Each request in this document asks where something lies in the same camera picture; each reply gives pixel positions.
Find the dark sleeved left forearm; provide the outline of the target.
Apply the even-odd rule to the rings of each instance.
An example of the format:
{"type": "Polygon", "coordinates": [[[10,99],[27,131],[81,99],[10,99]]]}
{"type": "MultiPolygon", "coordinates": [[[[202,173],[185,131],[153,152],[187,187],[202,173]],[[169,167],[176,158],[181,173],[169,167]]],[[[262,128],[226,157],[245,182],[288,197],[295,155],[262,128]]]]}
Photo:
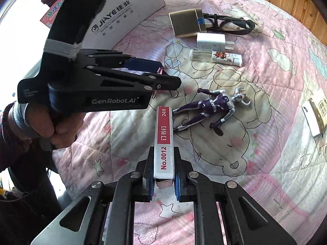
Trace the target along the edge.
{"type": "Polygon", "coordinates": [[[1,114],[1,171],[22,159],[44,159],[51,167],[52,152],[43,150],[39,144],[41,136],[51,137],[54,127],[46,107],[37,104],[9,104],[1,114]]]}

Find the person's left hand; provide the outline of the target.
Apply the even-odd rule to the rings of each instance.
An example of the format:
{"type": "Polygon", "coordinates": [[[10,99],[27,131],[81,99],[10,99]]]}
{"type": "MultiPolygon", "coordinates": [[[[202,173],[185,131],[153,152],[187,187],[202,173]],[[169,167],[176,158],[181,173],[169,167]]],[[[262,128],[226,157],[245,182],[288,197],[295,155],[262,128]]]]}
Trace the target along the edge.
{"type": "Polygon", "coordinates": [[[53,123],[44,105],[31,104],[27,108],[28,124],[39,135],[49,138],[57,149],[70,147],[76,140],[86,113],[73,113],[59,123],[53,123]]]}

